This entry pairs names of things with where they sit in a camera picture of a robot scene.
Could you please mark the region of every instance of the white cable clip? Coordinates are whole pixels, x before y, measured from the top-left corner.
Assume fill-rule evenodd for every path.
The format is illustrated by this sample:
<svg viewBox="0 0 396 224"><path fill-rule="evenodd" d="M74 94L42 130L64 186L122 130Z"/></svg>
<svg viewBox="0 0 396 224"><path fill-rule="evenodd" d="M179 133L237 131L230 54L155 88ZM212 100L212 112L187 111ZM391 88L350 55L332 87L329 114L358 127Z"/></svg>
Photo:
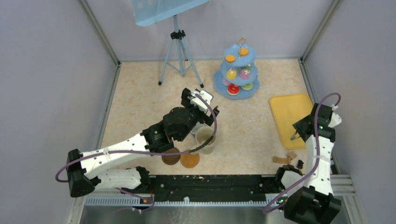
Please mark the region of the white cable clip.
<svg viewBox="0 0 396 224"><path fill-rule="evenodd" d="M328 162L328 163L331 162L331 161L330 161L330 158L327 158L327 157L324 156L324 155L315 155L314 158L319 158L320 160L324 160L324 161L326 161L326 162Z"/></svg>
<svg viewBox="0 0 396 224"><path fill-rule="evenodd" d="M335 106L334 104L332 104L332 110L335 111L338 109L338 106Z"/></svg>
<svg viewBox="0 0 396 224"><path fill-rule="evenodd" d="M110 150L109 150L109 147L105 147L105 148L103 149L103 154L105 155L105 157L106 157L106 159L107 159L108 162L111 161L111 157L110 157L109 151L110 151Z"/></svg>

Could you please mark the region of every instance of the macaron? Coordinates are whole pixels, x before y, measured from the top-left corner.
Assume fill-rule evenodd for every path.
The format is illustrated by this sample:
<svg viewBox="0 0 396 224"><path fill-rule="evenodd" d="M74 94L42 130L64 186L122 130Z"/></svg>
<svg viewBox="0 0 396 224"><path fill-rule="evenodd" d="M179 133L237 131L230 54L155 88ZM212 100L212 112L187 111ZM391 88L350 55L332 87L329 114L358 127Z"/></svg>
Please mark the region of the macaron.
<svg viewBox="0 0 396 224"><path fill-rule="evenodd" d="M237 72L235 69L230 69L228 70L228 72L226 73L226 76L228 79L236 79L237 76Z"/></svg>
<svg viewBox="0 0 396 224"><path fill-rule="evenodd" d="M252 69L252 65L248 64L248 65L242 66L241 69L251 70Z"/></svg>
<svg viewBox="0 0 396 224"><path fill-rule="evenodd" d="M242 79L248 79L248 78L250 77L250 70L248 70L248 69L242 69L242 70L239 72L239 76L240 76Z"/></svg>
<svg viewBox="0 0 396 224"><path fill-rule="evenodd" d="M241 56L246 56L246 55L249 54L249 49L247 49L247 48L241 48L241 49L239 49L238 53L239 53L239 55L241 55Z"/></svg>
<svg viewBox="0 0 396 224"><path fill-rule="evenodd" d="M253 83L249 83L246 85L241 86L243 90L251 90L253 88Z"/></svg>
<svg viewBox="0 0 396 224"><path fill-rule="evenodd" d="M234 55L226 55L225 60L228 63L233 63L233 62L235 62L235 56Z"/></svg>
<svg viewBox="0 0 396 224"><path fill-rule="evenodd" d="M223 84L226 86L229 86L229 85L231 85L231 82L226 80L226 78L223 77Z"/></svg>
<svg viewBox="0 0 396 224"><path fill-rule="evenodd" d="M228 86L227 92L228 92L228 94L230 94L230 95L232 95L232 96L238 95L238 93L239 93L239 86L234 85L234 84L231 84L231 85Z"/></svg>

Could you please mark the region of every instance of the cable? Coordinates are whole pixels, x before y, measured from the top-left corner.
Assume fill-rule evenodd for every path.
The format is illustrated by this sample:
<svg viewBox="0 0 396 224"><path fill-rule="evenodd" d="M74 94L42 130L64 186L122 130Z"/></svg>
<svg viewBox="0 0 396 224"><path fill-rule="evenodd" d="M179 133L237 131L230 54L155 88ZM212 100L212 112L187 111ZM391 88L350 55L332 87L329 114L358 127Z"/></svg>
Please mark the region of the cable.
<svg viewBox="0 0 396 224"><path fill-rule="evenodd" d="M323 97L323 99L319 102L318 107L315 110L315 116L313 118L314 120L314 131L315 131L315 140L316 140L316 155L320 156L320 146L319 146L319 135L318 135L318 114L319 114L319 109L321 107L321 105L324 103L324 101L329 98L330 96L333 95L337 95L338 96L338 100L335 104L335 106L337 106L339 104L339 102L341 101L341 95L339 93L330 93L328 95L326 95L325 97ZM288 187L287 189L285 189L284 191L282 191L281 193L279 193L279 195L277 195L274 199L272 199L272 201L270 201L262 210L264 214L268 214L270 212L272 212L273 210L275 210L275 208L270 208L271 205L276 202L279 198L281 198L284 194L286 194L287 192L289 192L291 189L295 188L297 185L299 185L300 183L302 183L303 181L305 181L308 177L310 177L315 170L318 168L319 166L319 158L316 158L315 160L315 165L313 166L312 170L307 173L307 175L303 176L300 180L298 180L297 182L295 182L294 184L292 184L290 187ZM281 208L282 206L284 206L286 203L283 203L281 205L276 206L276 209Z"/></svg>
<svg viewBox="0 0 396 224"><path fill-rule="evenodd" d="M188 153L196 152L196 151L202 149L202 148L205 147L207 144L209 144L209 142L210 142L210 141L213 139L213 137L215 136L216 131L217 131L217 119L216 119L216 114L213 112L213 109L210 107L210 105L209 105L204 99L202 99L202 97L201 97L199 94L195 94L195 96L196 96L198 99L200 99L200 100L207 106L208 110L210 111L210 113L211 113L211 115L212 115L212 117L213 117L213 121L214 121L214 131L213 131L212 136L211 136L208 140L206 140L206 142L204 142L202 145L200 145L199 147L197 147L197 148L195 148L195 149L192 149L192 150L189 150L189 151L180 152L180 153L152 153L152 152L133 151L133 150L114 150L114 151L109 151L108 153L109 153L109 154L116 154L116 153L134 153L134 154L144 154L144 155L161 155L161 156L164 155L164 156L171 156L171 155L183 155L183 154L188 154ZM88 155L88 156L85 156L85 157L78 158L78 159L76 159L76 160L73 160L73 161L67 163L67 164L64 165L60 170L58 170L58 172L55 174L55 180L58 181L58 182L61 182L61 183L67 183L67 182L68 182L67 180L61 180L61 179L59 179L59 175L61 174L61 172L63 172L66 168L68 168L69 166L71 166L71 165L73 165L73 164L76 164L76 163L81 162L81 161L83 161L83 160L88 160L88 159L93 158L93 157L98 157L98 156L101 156L101 155L104 155L104 153L95 153L95 154L92 154L92 155Z"/></svg>
<svg viewBox="0 0 396 224"><path fill-rule="evenodd" d="M192 149L192 150L188 151L188 153L196 152L196 151L202 149L203 147L205 147L207 144L209 144L209 142L212 141L212 139L214 138L214 136L216 135L216 132L217 132L217 118L216 118L216 114L213 112L213 109L210 107L210 105L209 105L204 99L202 99L202 97L201 97L200 95L198 95L198 94L196 93L195 96L196 96L198 99L200 99L200 100L202 101L202 103L204 103L205 106L209 109L209 111L210 111L210 113L211 113L211 115L212 115L212 117L213 117L213 121L214 121L214 130L213 130L213 133L212 133L211 137L210 137L208 140L206 140L206 141L205 141L202 145L200 145L199 147L197 147L197 148L195 148L195 149Z"/></svg>
<svg viewBox="0 0 396 224"><path fill-rule="evenodd" d="M121 189L121 188L115 188L115 189L116 189L116 190L119 190L121 193L130 195L130 196L132 196L132 197L137 197L137 198L140 198L141 200L146 200L146 201L150 202L151 205L150 205L148 208L146 208L145 210L141 210L142 213L147 212L147 211L150 211L150 210L152 210L153 207L154 207L154 201L152 201L151 199L148 199L148 198L146 198L146 197L142 197L142 196L136 195L136 194L134 194L134 193L128 192L128 191L123 190L123 189Z"/></svg>

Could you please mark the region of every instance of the blue board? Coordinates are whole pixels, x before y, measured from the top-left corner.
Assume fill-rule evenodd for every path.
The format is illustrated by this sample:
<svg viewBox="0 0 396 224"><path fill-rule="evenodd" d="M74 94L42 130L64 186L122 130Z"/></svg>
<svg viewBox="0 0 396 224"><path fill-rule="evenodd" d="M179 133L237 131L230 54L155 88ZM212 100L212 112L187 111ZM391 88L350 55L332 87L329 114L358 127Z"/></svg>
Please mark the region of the blue board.
<svg viewBox="0 0 396 224"><path fill-rule="evenodd" d="M256 93L256 91L259 89L260 87L260 82L256 77L256 80L253 82L253 88L251 90L243 90L242 88L240 88L240 92L238 93L238 95L232 96L230 94L228 94L227 92L227 88L228 86L223 84L223 75L221 74L220 71L216 71L216 73L214 73L213 75L213 85L214 85L214 89L220 93L221 95L230 98L230 99L246 99L249 97L252 97L254 95L254 93Z"/></svg>
<svg viewBox="0 0 396 224"><path fill-rule="evenodd" d="M146 27L162 21L210 0L132 0L135 21Z"/></svg>

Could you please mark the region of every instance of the tripod leg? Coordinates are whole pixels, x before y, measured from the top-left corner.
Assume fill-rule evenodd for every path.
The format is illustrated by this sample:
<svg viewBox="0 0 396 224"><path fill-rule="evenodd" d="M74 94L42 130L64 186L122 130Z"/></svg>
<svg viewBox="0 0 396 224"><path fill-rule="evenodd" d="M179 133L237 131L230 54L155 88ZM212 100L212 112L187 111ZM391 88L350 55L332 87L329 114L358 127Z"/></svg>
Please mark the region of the tripod leg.
<svg viewBox="0 0 396 224"><path fill-rule="evenodd" d="M183 76L184 75L184 65L183 65L183 60L182 60L182 44L180 42L181 40L176 39L176 46L177 46L177 57L179 58L179 66L180 66L180 74Z"/></svg>
<svg viewBox="0 0 396 224"><path fill-rule="evenodd" d="M186 61L188 61L188 59L187 59L187 55L185 54L185 49L184 49L183 45L182 45L182 50L183 50L183 55L184 55L184 61L186 62Z"/></svg>
<svg viewBox="0 0 396 224"><path fill-rule="evenodd" d="M163 79L163 75L165 73L166 63L168 63L168 57L169 57L169 54L170 54L170 50L172 49L172 44L173 44L173 39L170 40L169 49L168 49L168 52L166 53L165 63L163 64L163 69L162 69L162 73L161 73L161 77L160 77L160 81L158 82L158 85L162 84L162 79Z"/></svg>
<svg viewBox="0 0 396 224"><path fill-rule="evenodd" d="M197 79L198 79L198 81L199 81L199 85L201 86L201 88L203 88L203 87L204 87L204 84L202 83L201 78L199 77L197 68L195 68L195 64L194 64L194 62L193 62L193 60L192 60L190 51L189 51L188 48L187 48L187 45L186 45L186 43L185 43L185 40L182 39L181 41L182 41L182 44L183 44L183 47L184 47L184 50L185 50L187 59L190 61L191 66L192 66L192 68L194 69L195 75L197 76Z"/></svg>

